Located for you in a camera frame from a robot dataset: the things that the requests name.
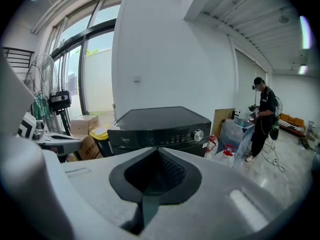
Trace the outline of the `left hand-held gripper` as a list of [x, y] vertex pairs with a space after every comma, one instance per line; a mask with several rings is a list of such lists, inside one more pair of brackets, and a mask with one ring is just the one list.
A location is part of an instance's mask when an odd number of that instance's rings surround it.
[[58, 157], [77, 152], [82, 148], [82, 141], [78, 138], [60, 133], [45, 133], [44, 121], [36, 119], [29, 112], [25, 113], [17, 134], [32, 141], [39, 141], [42, 149], [52, 151]]

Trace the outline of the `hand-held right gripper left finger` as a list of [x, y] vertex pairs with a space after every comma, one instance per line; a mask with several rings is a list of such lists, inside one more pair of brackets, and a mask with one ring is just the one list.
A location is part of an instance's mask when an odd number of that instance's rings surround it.
[[159, 198], [155, 148], [143, 148], [113, 157], [68, 162], [62, 168], [77, 193], [112, 226], [138, 236], [157, 236], [153, 222]]

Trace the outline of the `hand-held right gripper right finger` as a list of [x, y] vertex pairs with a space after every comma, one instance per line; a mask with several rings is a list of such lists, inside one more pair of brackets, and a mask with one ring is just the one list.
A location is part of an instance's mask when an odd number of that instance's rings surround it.
[[275, 197], [237, 170], [178, 150], [169, 153], [195, 165], [202, 181], [184, 203], [161, 205], [140, 233], [143, 240], [275, 240], [297, 205]]

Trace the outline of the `large black-framed glass window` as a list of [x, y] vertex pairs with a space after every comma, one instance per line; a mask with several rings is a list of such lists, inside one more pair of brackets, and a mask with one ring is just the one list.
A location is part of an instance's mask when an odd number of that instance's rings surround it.
[[94, 0], [67, 15], [50, 42], [60, 84], [71, 95], [68, 118], [100, 116], [113, 121], [112, 46], [119, 2]]

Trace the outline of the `black washing machine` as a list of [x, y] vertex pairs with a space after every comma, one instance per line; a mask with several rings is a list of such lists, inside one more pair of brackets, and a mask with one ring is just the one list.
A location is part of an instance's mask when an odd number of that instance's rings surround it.
[[[192, 132], [204, 133], [201, 141]], [[168, 148], [204, 157], [211, 134], [211, 121], [183, 106], [132, 109], [107, 130], [113, 155], [139, 149]]]

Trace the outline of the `small plain cardboard box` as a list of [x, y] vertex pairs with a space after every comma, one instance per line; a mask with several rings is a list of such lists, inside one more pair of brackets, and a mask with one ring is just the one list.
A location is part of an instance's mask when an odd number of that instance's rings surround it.
[[89, 135], [100, 126], [98, 115], [80, 115], [70, 121], [70, 133], [73, 135]]

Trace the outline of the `large printed cardboard box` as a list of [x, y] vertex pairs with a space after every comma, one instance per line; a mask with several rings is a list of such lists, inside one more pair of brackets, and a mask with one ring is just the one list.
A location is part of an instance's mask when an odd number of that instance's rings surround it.
[[81, 148], [77, 151], [83, 161], [101, 159], [102, 154], [94, 139], [89, 135], [73, 134], [72, 137], [81, 140]]

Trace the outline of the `green garment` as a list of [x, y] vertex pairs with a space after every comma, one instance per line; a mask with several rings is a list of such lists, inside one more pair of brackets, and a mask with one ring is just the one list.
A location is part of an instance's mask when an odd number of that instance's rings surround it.
[[42, 93], [37, 93], [33, 102], [34, 117], [36, 120], [43, 120], [48, 129], [52, 126], [49, 104]]

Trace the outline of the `black bin with yellow lid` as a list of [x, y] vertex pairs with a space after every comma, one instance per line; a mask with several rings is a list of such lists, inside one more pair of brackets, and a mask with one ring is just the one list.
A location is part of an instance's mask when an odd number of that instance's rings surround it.
[[104, 124], [92, 129], [90, 132], [90, 136], [97, 144], [99, 151], [104, 158], [113, 156], [113, 151], [108, 136], [108, 129], [110, 126], [110, 124]]

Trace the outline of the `large black standing fan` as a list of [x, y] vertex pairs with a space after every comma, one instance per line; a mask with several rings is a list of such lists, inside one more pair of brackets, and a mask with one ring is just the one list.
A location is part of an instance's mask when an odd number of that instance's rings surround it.
[[[67, 109], [72, 104], [71, 94], [61, 87], [61, 80], [55, 62], [46, 53], [38, 55], [30, 65], [24, 84], [32, 92], [34, 101], [36, 94], [41, 93], [47, 100], [51, 114], [51, 128], [44, 128], [50, 133], [70, 135], [70, 124]], [[34, 101], [29, 112], [34, 116]]]

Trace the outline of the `silver control knob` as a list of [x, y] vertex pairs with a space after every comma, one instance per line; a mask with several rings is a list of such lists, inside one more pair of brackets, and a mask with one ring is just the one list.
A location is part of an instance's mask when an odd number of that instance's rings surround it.
[[204, 138], [204, 132], [201, 129], [194, 130], [191, 135], [195, 142], [200, 142]]

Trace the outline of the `brown wooden board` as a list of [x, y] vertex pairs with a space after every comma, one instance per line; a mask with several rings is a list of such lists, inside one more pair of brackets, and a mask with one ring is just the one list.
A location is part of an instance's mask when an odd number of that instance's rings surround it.
[[220, 136], [222, 124], [226, 119], [231, 119], [235, 108], [216, 109], [214, 112], [213, 125], [211, 133], [217, 138]]

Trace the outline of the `black metal railing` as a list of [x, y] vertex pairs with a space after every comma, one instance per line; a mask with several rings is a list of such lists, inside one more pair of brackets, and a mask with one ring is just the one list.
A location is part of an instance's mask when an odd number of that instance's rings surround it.
[[24, 76], [29, 70], [34, 52], [5, 46], [3, 46], [2, 49], [4, 56], [13, 68], [14, 72], [18, 74], [20, 78]]

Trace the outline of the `orange sofa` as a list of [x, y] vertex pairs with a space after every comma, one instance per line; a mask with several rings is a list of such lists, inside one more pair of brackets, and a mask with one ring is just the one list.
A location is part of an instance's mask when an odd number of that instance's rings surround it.
[[306, 131], [306, 126], [303, 119], [291, 117], [290, 115], [284, 113], [280, 114], [279, 127], [299, 137], [303, 137]]

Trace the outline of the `small standing fan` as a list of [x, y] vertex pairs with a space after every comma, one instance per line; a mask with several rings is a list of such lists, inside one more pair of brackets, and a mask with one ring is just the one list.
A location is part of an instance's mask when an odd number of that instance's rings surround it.
[[275, 96], [275, 116], [279, 117], [283, 111], [283, 103], [278, 96]]

